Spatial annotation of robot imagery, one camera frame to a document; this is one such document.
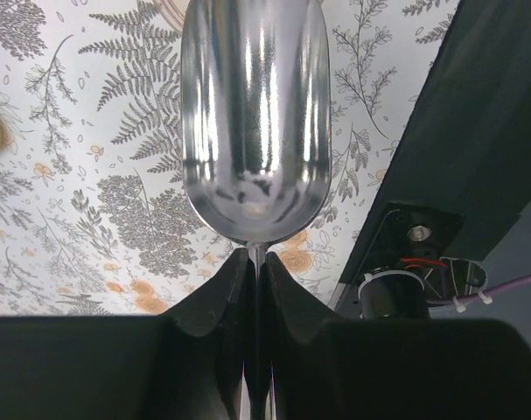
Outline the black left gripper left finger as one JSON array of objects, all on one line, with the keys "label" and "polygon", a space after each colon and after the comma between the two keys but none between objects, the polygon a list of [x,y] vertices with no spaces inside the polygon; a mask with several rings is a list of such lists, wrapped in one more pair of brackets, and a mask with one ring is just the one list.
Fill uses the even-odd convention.
[{"label": "black left gripper left finger", "polygon": [[214,276],[160,315],[139,418],[239,417],[249,273],[248,252],[238,248]]}]

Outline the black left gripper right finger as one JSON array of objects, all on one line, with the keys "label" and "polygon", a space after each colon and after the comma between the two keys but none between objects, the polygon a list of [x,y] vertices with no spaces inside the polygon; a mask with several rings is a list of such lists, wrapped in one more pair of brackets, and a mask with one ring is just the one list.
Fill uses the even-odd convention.
[{"label": "black left gripper right finger", "polygon": [[299,284],[274,252],[266,256],[265,280],[276,417],[291,419],[290,409],[296,406],[291,397],[304,395],[300,387],[305,379],[299,375],[320,354],[313,340],[326,322],[342,317]]}]

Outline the silver metal scoop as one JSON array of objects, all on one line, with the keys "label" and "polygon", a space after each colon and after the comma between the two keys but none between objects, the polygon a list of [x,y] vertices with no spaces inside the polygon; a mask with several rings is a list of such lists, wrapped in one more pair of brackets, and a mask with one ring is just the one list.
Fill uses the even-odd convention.
[{"label": "silver metal scoop", "polygon": [[328,37],[316,1],[192,1],[181,43],[185,192],[215,232],[244,246],[244,376],[250,416],[270,419],[265,269],[270,246],[307,227],[332,179]]}]

